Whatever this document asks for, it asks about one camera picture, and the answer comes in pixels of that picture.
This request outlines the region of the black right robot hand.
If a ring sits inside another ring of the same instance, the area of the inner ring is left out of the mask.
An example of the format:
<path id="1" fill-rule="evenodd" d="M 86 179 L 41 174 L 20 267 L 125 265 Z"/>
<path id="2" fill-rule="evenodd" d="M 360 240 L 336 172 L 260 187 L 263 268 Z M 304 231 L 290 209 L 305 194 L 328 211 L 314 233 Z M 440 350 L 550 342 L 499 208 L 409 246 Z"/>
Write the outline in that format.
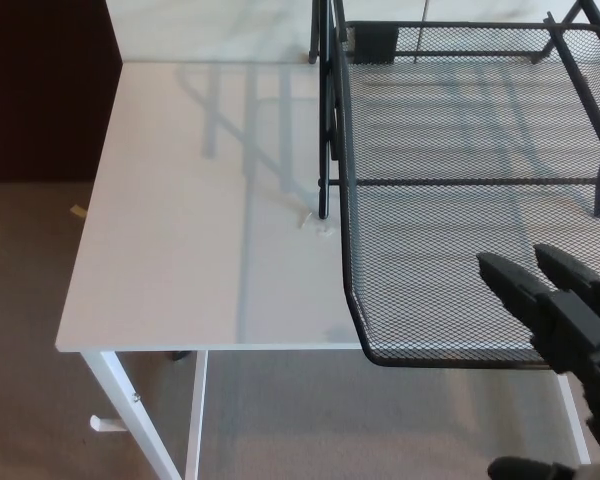
<path id="1" fill-rule="evenodd" d="M 549 286 L 494 253 L 478 254 L 480 276 L 531 331 L 531 344 L 550 369 L 581 382 L 591 413 L 587 426 L 600 446 L 600 275 L 555 246 L 537 244 L 534 251 Z M 490 463 L 487 474 L 492 479 L 600 479 L 600 464 L 571 468 L 503 456 Z"/>

